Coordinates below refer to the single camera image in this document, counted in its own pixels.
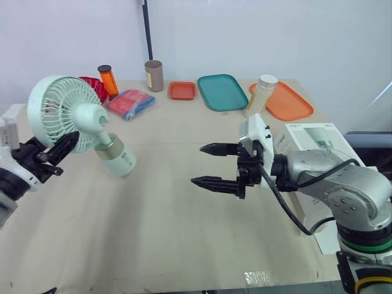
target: brown paper cup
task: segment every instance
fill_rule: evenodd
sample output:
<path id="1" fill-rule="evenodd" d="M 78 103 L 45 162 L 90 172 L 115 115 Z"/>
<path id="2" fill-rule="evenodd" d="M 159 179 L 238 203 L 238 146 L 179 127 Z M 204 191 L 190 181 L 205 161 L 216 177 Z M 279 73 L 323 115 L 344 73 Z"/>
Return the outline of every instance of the brown paper cup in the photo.
<path id="1" fill-rule="evenodd" d="M 147 86 L 153 92 L 164 89 L 164 73 L 162 63 L 158 60 L 150 60 L 145 63 Z"/>

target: cylindrical container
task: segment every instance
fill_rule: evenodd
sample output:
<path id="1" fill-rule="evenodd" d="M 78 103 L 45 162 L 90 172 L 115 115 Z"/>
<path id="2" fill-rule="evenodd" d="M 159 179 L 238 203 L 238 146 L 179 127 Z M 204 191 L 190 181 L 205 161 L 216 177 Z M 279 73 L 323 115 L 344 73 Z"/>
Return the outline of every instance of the cylindrical container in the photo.
<path id="1" fill-rule="evenodd" d="M 164 89 L 164 72 L 162 63 L 158 60 L 150 60 L 145 63 L 148 88 L 153 92 Z"/>
<path id="2" fill-rule="evenodd" d="M 258 78 L 255 91 L 245 109 L 245 117 L 248 118 L 256 113 L 261 113 L 264 110 L 267 100 L 270 98 L 277 83 L 278 79 L 273 75 L 265 74 Z"/>
<path id="3" fill-rule="evenodd" d="M 118 89 L 117 89 L 115 78 L 113 76 L 113 72 L 111 72 L 111 66 L 108 65 L 99 66 L 98 71 L 104 83 L 105 90 L 109 94 L 109 100 L 112 100 L 114 97 L 118 95 Z"/>
<path id="4" fill-rule="evenodd" d="M 99 143 L 95 151 L 110 174 L 125 176 L 135 168 L 136 156 L 116 134 L 111 133 L 109 137 L 111 143 L 108 145 Z"/>

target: black cable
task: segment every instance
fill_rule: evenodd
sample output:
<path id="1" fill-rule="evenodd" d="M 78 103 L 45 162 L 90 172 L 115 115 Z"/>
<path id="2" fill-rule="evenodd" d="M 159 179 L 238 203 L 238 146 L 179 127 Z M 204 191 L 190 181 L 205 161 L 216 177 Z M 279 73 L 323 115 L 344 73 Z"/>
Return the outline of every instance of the black cable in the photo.
<path id="1" fill-rule="evenodd" d="M 333 221 L 335 220 L 334 217 L 327 217 L 326 219 L 322 219 L 318 221 L 310 230 L 308 230 L 301 222 L 299 219 L 296 218 L 296 216 L 293 214 L 291 209 L 287 206 L 286 202 L 284 201 L 281 193 L 278 191 L 277 187 L 275 186 L 273 180 L 270 178 L 270 176 L 267 174 L 265 169 L 260 165 L 259 166 L 260 173 L 262 174 L 263 178 L 271 188 L 273 194 L 275 195 L 277 201 L 283 208 L 284 212 L 288 215 L 288 217 L 293 221 L 293 223 L 306 235 L 311 236 L 313 233 L 316 231 L 316 229 L 319 228 L 322 224 L 325 224 L 326 222 Z"/>
<path id="2" fill-rule="evenodd" d="M 147 0 L 145 0 L 145 3 L 142 5 L 142 9 L 143 9 L 143 19 L 145 21 L 148 58 L 149 58 L 149 60 L 153 60 L 153 46 L 151 45 L 151 35 L 150 35 L 150 31 L 149 31 Z"/>
<path id="3" fill-rule="evenodd" d="M 57 291 L 57 288 L 55 287 L 55 288 L 52 288 L 52 289 L 50 289 L 50 290 L 48 290 L 46 292 L 43 292 L 42 294 L 55 294 L 56 291 Z"/>
<path id="4" fill-rule="evenodd" d="M 344 168 L 346 165 L 349 165 L 349 164 L 360 165 L 359 162 L 356 161 L 356 159 L 351 158 L 351 159 L 349 159 L 349 160 L 347 160 L 347 161 L 345 161 L 345 162 L 335 166 L 334 168 L 331 168 L 327 172 L 322 173 L 321 175 L 316 176 L 315 178 L 310 179 L 309 181 L 306 181 L 306 182 L 303 182 L 303 183 L 299 184 L 298 188 L 307 187 L 307 186 L 310 186 L 310 185 L 312 185 L 314 183 L 317 183 L 317 182 L 321 181 L 322 179 L 325 179 L 327 176 L 330 176 L 330 175 L 336 173 L 338 170 L 341 170 L 342 168 Z"/>

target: wooden tabletop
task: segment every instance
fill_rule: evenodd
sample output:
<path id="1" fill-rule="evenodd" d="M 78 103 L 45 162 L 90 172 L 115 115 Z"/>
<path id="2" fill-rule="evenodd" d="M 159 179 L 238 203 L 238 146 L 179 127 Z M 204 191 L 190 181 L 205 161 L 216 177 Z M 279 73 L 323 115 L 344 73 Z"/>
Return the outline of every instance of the wooden tabletop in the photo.
<path id="1" fill-rule="evenodd" d="M 255 81 L 239 81 L 249 96 Z M 313 105 L 295 80 L 284 80 Z M 145 82 L 118 81 L 147 91 Z M 198 97 L 174 101 L 167 84 L 156 106 L 133 121 L 110 113 L 106 127 L 138 157 L 135 170 L 110 176 L 94 151 L 71 154 L 39 191 L 28 192 L 0 232 L 0 292 L 151 293 L 287 285 L 339 279 L 336 259 L 303 236 L 269 189 L 245 200 L 190 182 L 235 179 L 236 158 L 199 148 L 237 142 L 241 111 L 215 112 Z M 284 122 L 267 111 L 276 134 Z M 301 123 L 324 122 L 314 114 Z M 26 114 L 20 140 L 32 136 Z M 291 207 L 294 200 L 285 196 Z"/>

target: white fan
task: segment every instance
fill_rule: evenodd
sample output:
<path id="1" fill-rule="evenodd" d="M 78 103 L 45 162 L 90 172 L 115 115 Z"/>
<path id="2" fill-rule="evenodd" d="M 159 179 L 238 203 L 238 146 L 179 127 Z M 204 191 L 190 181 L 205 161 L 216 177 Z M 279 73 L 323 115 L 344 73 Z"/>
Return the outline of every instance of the white fan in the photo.
<path id="1" fill-rule="evenodd" d="M 79 131 L 73 152 L 95 148 L 108 171 L 126 175 L 136 164 L 136 157 L 115 135 L 108 135 L 106 109 L 92 87 L 85 81 L 52 75 L 39 81 L 30 94 L 28 119 L 36 138 L 52 147 L 63 135 Z"/>

